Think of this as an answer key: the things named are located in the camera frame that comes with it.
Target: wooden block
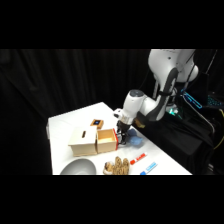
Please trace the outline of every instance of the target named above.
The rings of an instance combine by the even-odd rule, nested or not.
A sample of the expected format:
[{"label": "wooden block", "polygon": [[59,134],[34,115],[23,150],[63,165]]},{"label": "wooden block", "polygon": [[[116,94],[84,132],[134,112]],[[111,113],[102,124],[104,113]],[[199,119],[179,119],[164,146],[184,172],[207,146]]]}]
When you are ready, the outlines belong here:
[{"label": "wooden block", "polygon": [[97,129],[101,129],[103,127],[104,121],[103,120],[93,120],[92,124],[90,126],[96,126]]}]

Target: box flap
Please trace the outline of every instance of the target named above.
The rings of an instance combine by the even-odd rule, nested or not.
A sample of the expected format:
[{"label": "box flap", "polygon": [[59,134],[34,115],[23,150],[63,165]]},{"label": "box flap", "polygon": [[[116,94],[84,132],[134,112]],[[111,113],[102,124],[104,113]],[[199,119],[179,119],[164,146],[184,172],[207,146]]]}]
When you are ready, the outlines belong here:
[{"label": "box flap", "polygon": [[82,144],[95,144],[97,127],[78,127],[72,133],[69,141],[69,146]]}]

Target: table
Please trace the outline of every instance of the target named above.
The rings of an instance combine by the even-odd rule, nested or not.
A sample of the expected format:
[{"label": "table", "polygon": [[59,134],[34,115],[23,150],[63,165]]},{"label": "table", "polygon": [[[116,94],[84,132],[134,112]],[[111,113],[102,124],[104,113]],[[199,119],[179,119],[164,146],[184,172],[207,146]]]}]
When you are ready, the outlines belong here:
[{"label": "table", "polygon": [[191,175],[175,160],[164,153],[159,147],[149,141],[139,131],[137,134],[143,138],[143,144],[132,146],[119,146],[115,152],[98,154],[94,156],[73,157],[72,149],[68,146],[69,139],[75,127],[90,126],[94,119],[104,120],[102,130],[114,128],[116,130],[117,118],[113,111],[104,103],[98,103],[89,107],[49,118],[49,135],[51,145],[51,159],[53,175],[60,175],[61,171],[71,162],[85,158],[92,161],[97,170],[97,175],[103,175],[103,167],[108,161],[115,161],[119,156],[122,160],[129,161],[147,152],[148,156],[130,167],[130,175],[139,175],[153,162],[158,166],[148,175]]}]

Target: open cardboard box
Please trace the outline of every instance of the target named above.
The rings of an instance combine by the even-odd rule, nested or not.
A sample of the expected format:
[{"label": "open cardboard box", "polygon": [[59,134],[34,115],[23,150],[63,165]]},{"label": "open cardboard box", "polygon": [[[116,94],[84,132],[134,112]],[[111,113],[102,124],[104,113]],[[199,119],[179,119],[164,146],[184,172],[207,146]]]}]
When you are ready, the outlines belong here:
[{"label": "open cardboard box", "polygon": [[69,141],[73,156],[96,155],[116,151],[118,139],[114,129],[97,130],[96,126],[75,128]]}]

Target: cable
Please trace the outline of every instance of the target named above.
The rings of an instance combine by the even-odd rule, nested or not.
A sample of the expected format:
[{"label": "cable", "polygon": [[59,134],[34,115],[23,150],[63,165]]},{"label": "cable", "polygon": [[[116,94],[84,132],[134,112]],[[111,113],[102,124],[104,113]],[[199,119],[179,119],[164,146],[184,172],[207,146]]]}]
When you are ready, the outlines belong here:
[{"label": "cable", "polygon": [[138,88],[139,90],[140,90],[140,89],[142,88],[142,86],[145,84],[145,81],[146,81],[146,79],[148,78],[149,72],[150,72],[150,69],[148,70],[147,75],[146,75],[146,77],[145,77],[145,79],[144,79],[142,85]]},{"label": "cable", "polygon": [[209,67],[208,67],[208,70],[206,71],[206,74],[208,74],[209,69],[211,68],[211,66],[212,66],[212,64],[213,64],[213,61],[215,60],[215,56],[216,56],[217,52],[218,52],[218,49],[216,49],[215,55],[214,55],[214,57],[212,58],[212,61],[211,61],[210,65],[209,65]]},{"label": "cable", "polygon": [[214,149],[217,149],[223,143],[223,141],[224,141],[224,136],[223,136],[221,142]]},{"label": "cable", "polygon": [[214,135],[215,134],[215,128],[213,127],[213,125],[203,115],[201,115],[196,109],[194,109],[194,107],[191,106],[190,103],[187,102],[184,95],[183,95],[183,99],[184,99],[185,103],[187,103],[202,119],[204,119],[210,125],[210,127],[212,128],[212,134]]}]

